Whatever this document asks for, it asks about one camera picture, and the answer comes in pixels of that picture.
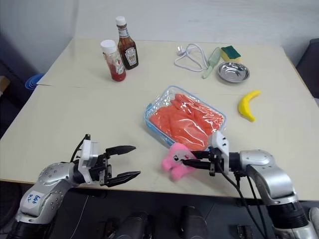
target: red sauce bottle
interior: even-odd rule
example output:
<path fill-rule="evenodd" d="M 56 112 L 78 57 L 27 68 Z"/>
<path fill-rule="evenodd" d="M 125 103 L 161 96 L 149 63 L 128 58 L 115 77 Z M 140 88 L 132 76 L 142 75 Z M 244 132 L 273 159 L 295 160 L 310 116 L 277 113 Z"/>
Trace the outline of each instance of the red sauce bottle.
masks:
<path fill-rule="evenodd" d="M 112 79 L 115 81 L 124 80 L 126 72 L 115 42 L 113 40 L 104 40 L 101 42 L 101 48 L 104 59 L 110 68 Z"/>
<path fill-rule="evenodd" d="M 131 39 L 125 17 L 117 16 L 115 18 L 116 25 L 119 29 L 119 44 L 118 49 L 126 69 L 131 70 L 139 65 L 138 52 L 135 42 Z"/>

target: white table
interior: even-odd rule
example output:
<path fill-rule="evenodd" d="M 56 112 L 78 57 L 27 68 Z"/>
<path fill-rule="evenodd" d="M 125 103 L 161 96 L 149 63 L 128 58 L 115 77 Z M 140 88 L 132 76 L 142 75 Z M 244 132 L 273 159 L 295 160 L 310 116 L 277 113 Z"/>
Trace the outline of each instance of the white table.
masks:
<path fill-rule="evenodd" d="M 152 137 L 143 122 L 145 107 L 168 85 L 196 94 L 227 116 L 223 132 L 231 151 L 260 148 L 271 152 L 292 178 L 299 198 L 318 200 L 319 109 L 281 48 L 235 46 L 251 76 L 241 85 L 208 79 L 173 66 L 176 42 L 138 41 L 140 65 L 125 81 L 111 81 L 99 39 L 75 39 L 41 80 L 29 101 L 0 141 L 1 180 L 35 182 L 50 163 L 68 161 L 85 133 L 106 147 L 130 144 L 137 150 L 113 156 L 117 173 L 141 170 L 124 190 L 237 197 L 221 175 L 197 170 L 172 182 L 161 169 L 167 148 Z M 206 52 L 217 45 L 201 44 Z M 251 102 L 256 121 L 240 117 L 243 94 L 260 89 Z M 251 197 L 246 180 L 244 196 Z"/>

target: yellow sponge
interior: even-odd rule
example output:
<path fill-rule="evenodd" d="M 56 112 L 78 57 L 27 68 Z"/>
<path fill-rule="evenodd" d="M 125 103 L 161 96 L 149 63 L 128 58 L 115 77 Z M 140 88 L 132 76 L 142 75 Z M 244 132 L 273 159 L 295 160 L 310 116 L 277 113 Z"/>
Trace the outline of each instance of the yellow sponge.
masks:
<path fill-rule="evenodd" d="M 241 55 L 235 50 L 233 46 L 222 47 L 221 57 L 224 59 L 224 61 L 241 61 Z"/>

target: silver bowl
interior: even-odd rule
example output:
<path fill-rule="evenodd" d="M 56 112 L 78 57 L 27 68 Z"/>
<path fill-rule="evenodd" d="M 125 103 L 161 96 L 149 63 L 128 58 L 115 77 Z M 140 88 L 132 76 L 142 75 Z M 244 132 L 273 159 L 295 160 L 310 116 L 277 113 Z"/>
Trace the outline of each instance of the silver bowl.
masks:
<path fill-rule="evenodd" d="M 248 68 L 237 62 L 221 63 L 217 72 L 221 79 L 230 83 L 241 83 L 249 77 Z"/>

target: white bottle cap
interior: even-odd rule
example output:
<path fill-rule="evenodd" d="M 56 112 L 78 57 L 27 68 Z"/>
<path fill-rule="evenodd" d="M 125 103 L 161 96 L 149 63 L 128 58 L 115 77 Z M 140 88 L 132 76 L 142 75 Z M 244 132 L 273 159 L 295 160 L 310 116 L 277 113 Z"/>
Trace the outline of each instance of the white bottle cap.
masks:
<path fill-rule="evenodd" d="M 102 51 L 106 54 L 112 54 L 116 52 L 117 48 L 115 45 L 115 41 L 113 40 L 104 40 L 101 42 Z"/>
<path fill-rule="evenodd" d="M 115 21 L 117 26 L 124 26 L 126 24 L 125 17 L 123 16 L 117 16 Z"/>

